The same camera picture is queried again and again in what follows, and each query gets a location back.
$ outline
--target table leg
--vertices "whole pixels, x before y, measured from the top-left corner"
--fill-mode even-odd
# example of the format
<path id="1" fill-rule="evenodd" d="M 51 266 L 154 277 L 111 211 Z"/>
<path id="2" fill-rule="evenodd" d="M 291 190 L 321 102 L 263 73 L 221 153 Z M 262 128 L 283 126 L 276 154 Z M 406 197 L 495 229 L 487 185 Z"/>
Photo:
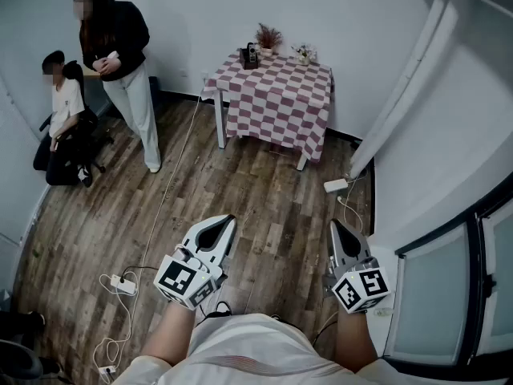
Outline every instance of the table leg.
<path id="1" fill-rule="evenodd" d="M 217 143 L 219 148 L 226 147 L 226 127 L 223 118 L 223 93 L 214 91 L 214 108 L 216 109 Z"/>
<path id="2" fill-rule="evenodd" d="M 303 168 L 305 167 L 305 164 L 306 164 L 306 155 L 302 153 L 301 154 L 301 158 L 299 159 L 299 163 L 297 163 L 296 170 L 297 171 L 303 171 Z"/>

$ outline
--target black jacket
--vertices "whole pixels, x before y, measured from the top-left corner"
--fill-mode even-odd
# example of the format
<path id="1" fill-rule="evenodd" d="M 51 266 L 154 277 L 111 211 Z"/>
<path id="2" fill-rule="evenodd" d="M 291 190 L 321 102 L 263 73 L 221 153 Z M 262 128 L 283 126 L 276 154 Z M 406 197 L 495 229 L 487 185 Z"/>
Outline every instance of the black jacket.
<path id="1" fill-rule="evenodd" d="M 146 59 L 142 50 L 150 41 L 143 15 L 132 2 L 110 0 L 111 26 L 115 41 L 107 46 L 94 47 L 92 53 L 83 53 L 83 63 L 94 70 L 93 62 L 117 51 L 121 67 L 102 76 L 103 81 L 114 81 L 132 73 Z M 80 39 L 83 52 L 83 41 Z"/>

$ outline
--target hand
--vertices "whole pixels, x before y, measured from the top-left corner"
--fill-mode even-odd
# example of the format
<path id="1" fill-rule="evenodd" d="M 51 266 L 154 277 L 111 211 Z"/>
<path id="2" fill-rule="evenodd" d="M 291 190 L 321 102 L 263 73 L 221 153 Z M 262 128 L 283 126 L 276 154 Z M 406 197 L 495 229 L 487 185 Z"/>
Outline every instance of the hand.
<path id="1" fill-rule="evenodd" d="M 119 59 L 106 59 L 103 62 L 102 69 L 99 71 L 99 73 L 101 75 L 107 75 L 107 74 L 113 73 L 120 67 L 121 67 L 121 62 L 119 61 Z"/>
<path id="2" fill-rule="evenodd" d="M 52 138 L 51 139 L 51 144 L 50 144 L 50 151 L 51 152 L 56 152 L 57 151 L 57 140 L 55 138 Z"/>
<path id="3" fill-rule="evenodd" d="M 93 68 L 99 73 L 99 71 L 103 67 L 103 63 L 105 63 L 105 60 L 107 60 L 107 57 L 103 57 L 102 59 L 96 60 L 93 63 Z"/>

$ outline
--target white shirt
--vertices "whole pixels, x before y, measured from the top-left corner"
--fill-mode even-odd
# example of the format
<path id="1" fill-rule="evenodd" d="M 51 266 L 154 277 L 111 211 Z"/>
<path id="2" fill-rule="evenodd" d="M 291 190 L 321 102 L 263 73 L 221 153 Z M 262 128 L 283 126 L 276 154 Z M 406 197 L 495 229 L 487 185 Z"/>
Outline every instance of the white shirt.
<path id="1" fill-rule="evenodd" d="M 67 119 L 85 110 L 79 82 L 65 77 L 59 91 L 57 91 L 57 86 L 53 86 L 51 88 L 51 104 L 53 114 L 48 134 L 53 138 Z"/>
<path id="2" fill-rule="evenodd" d="M 115 381 L 115 385 L 206 383 L 401 385 L 407 381 L 381 359 L 355 375 L 321 358 L 299 330 L 263 314 L 209 318 L 192 332 L 184 361 L 171 367 L 161 359 L 140 356 Z"/>

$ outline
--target table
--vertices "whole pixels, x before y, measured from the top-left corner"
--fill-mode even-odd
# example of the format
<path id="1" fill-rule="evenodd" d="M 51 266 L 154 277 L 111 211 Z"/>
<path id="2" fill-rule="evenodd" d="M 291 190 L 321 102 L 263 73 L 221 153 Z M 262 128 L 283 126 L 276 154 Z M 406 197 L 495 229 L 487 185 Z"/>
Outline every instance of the table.
<path id="1" fill-rule="evenodd" d="M 299 149 L 301 171 L 307 160 L 321 159 L 333 92 L 331 69 L 302 66 L 281 55 L 259 60 L 256 70 L 244 70 L 237 51 L 204 87 L 202 97 L 214 97 L 219 147 L 225 147 L 226 136 L 253 136 Z M 226 127 L 223 91 L 230 94 Z"/>
<path id="2" fill-rule="evenodd" d="M 84 79 L 99 79 L 100 75 L 97 71 L 94 71 L 84 65 L 82 65 L 82 73 Z"/>

